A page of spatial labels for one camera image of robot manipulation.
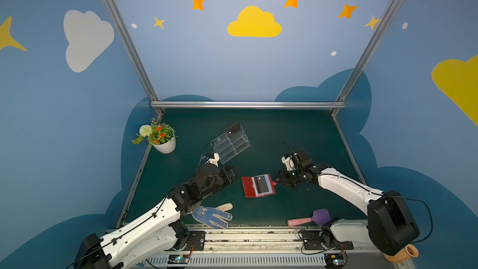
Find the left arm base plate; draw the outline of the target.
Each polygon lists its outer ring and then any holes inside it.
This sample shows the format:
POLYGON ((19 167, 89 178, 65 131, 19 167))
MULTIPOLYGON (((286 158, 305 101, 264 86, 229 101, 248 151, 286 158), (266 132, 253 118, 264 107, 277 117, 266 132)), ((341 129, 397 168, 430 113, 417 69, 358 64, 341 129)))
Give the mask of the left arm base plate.
POLYGON ((174 246, 175 250, 186 251, 203 251, 205 246, 205 231, 203 230, 193 230, 190 231, 187 237, 183 236, 178 239, 177 243, 174 246))

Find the horizontal aluminium back bar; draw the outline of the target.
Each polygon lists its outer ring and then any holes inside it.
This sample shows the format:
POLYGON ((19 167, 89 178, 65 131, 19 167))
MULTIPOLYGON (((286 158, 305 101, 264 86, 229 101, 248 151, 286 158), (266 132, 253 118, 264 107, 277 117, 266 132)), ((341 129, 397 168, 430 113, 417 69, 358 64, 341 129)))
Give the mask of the horizontal aluminium back bar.
POLYGON ((280 110, 332 110, 344 109, 344 102, 199 102, 152 101, 153 108, 215 108, 215 109, 280 109, 280 110))

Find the red card holder wallet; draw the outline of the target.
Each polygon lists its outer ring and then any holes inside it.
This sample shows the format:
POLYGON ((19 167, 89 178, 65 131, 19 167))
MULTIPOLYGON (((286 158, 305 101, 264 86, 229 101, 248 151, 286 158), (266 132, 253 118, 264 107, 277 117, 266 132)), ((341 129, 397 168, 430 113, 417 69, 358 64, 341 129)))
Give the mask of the red card holder wallet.
POLYGON ((276 183, 269 174, 241 178, 246 198, 261 198, 276 194, 276 183))

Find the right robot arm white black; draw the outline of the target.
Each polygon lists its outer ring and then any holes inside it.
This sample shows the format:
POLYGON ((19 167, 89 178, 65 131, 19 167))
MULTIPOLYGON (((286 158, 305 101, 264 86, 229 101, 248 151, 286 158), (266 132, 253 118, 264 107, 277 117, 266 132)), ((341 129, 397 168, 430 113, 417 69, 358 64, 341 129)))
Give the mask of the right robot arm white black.
POLYGON ((276 183, 293 188, 301 183, 314 184, 348 201, 366 216, 364 220, 330 219, 321 224, 325 248, 360 242, 394 256, 419 237, 418 224, 400 193, 371 188, 333 167, 316 164, 303 149, 282 156, 281 162, 284 168, 276 183))

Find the dark credit card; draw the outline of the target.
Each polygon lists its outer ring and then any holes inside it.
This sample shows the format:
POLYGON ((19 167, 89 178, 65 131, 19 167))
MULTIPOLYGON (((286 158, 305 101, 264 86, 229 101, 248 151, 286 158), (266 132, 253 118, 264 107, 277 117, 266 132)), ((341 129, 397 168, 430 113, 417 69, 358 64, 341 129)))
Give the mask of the dark credit card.
POLYGON ((233 137, 236 134, 240 133, 242 130, 242 125, 240 123, 235 123, 234 125, 228 127, 225 131, 228 137, 233 137))
POLYGON ((265 195, 270 191, 270 181, 268 175, 255 176, 253 178, 257 196, 265 195))

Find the green circuit board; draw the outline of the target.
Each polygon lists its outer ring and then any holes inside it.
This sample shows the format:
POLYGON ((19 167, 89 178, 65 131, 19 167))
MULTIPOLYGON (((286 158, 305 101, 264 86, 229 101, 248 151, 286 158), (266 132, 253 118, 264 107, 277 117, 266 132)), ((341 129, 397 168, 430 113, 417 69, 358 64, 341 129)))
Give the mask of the green circuit board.
POLYGON ((190 256, 188 255, 169 255, 168 256, 168 265, 188 265, 190 256))
POLYGON ((347 264, 347 259, 343 254, 325 254, 325 269, 343 269, 347 264))

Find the white pot with flowers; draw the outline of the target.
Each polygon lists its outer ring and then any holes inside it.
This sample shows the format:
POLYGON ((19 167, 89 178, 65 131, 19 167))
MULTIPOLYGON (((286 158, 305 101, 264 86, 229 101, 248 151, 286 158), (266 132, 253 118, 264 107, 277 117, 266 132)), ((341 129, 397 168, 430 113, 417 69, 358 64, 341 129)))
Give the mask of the white pot with flowers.
POLYGON ((165 123, 152 118, 150 124, 142 125, 133 144, 140 144, 144 140, 162 154, 170 154, 176 148, 176 131, 165 123))

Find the right diagonal aluminium post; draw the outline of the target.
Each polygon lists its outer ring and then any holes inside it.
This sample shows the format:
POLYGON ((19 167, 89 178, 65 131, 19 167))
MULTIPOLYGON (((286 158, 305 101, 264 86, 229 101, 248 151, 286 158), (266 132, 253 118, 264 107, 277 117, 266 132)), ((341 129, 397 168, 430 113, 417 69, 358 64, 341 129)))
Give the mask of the right diagonal aluminium post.
POLYGON ((405 0, 390 0, 387 7, 385 8, 381 21, 378 23, 378 26, 375 27, 373 33, 367 42, 365 49, 363 50, 356 66, 353 68, 350 76, 346 80, 345 85, 343 86, 341 92, 339 93, 336 103, 341 106, 341 108, 346 107, 347 97, 350 95, 353 87, 357 83, 360 75, 364 71, 369 60, 373 56, 376 48, 378 47, 383 36, 387 32, 389 25, 392 23, 395 15, 399 11, 405 0))

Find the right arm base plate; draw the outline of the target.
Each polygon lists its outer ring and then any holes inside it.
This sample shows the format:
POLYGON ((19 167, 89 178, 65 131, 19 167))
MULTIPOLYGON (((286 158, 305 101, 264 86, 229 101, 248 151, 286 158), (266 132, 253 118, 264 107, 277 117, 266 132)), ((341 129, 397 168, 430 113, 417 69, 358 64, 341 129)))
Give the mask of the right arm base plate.
POLYGON ((353 250, 352 242, 338 241, 328 230, 306 230, 299 231, 299 238, 302 240, 302 247, 305 250, 353 250))

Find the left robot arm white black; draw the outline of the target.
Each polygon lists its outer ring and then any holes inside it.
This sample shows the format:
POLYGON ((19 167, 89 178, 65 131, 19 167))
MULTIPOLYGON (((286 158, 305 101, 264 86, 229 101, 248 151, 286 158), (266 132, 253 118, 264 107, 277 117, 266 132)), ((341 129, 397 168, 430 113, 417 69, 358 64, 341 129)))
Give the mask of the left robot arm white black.
POLYGON ((203 200, 237 180, 239 169, 205 163, 192 179, 173 188, 151 210, 133 222, 99 237, 86 237, 70 267, 73 269, 130 269, 153 255, 183 249, 190 232, 182 218, 203 200))

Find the left green circuit board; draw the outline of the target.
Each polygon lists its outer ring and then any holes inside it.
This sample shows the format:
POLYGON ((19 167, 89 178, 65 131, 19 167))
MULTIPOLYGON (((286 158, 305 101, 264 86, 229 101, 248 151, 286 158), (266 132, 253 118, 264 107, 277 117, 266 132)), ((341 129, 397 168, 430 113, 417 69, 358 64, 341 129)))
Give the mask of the left green circuit board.
POLYGON ((168 265, 188 265, 190 256, 188 255, 169 255, 168 256, 168 265))

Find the purple pink toy shovel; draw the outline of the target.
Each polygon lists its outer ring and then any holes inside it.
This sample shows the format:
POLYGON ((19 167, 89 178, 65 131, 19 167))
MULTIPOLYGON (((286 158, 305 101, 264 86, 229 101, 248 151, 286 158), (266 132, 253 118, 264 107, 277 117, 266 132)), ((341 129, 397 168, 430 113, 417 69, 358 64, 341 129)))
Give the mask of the purple pink toy shovel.
POLYGON ((317 226, 322 226, 324 224, 327 224, 330 220, 331 216, 327 209, 318 209, 312 213, 311 217, 288 220, 287 225, 288 227, 294 227, 313 222, 317 226))

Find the clear acrylic card organizer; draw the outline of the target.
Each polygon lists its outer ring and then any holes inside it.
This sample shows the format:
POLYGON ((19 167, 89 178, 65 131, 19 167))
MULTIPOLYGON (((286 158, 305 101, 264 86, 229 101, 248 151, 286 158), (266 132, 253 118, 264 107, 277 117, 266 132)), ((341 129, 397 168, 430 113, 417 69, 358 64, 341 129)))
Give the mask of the clear acrylic card organizer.
POLYGON ((219 162, 226 164, 237 155, 244 152, 251 145, 248 136, 243 129, 233 137, 228 137, 226 132, 212 140, 213 152, 220 156, 219 162))

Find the aluminium rail frame front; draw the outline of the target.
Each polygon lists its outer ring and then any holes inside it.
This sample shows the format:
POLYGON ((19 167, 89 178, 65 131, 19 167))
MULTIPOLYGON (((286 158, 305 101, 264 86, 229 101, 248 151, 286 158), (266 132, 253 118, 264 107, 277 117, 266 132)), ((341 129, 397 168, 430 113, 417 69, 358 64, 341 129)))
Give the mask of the aluminium rail frame front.
POLYGON ((318 228, 233 227, 214 230, 190 226, 189 231, 205 231, 203 251, 170 249, 145 259, 131 269, 324 269, 325 254, 343 254, 344 269, 413 269, 405 263, 389 262, 373 245, 353 242, 353 250, 305 250, 299 231, 318 228), (169 255, 190 256, 188 265, 168 265, 169 255))

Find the terracotta clay vase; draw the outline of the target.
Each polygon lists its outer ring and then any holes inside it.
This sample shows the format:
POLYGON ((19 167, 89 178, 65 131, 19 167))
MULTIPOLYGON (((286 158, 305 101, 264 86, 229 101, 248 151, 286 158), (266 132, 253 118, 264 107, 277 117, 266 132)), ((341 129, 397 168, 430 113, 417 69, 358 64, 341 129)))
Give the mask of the terracotta clay vase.
POLYGON ((383 254, 383 256, 393 264, 401 264, 412 258, 417 258, 419 256, 419 251, 414 245, 408 244, 395 255, 383 254))

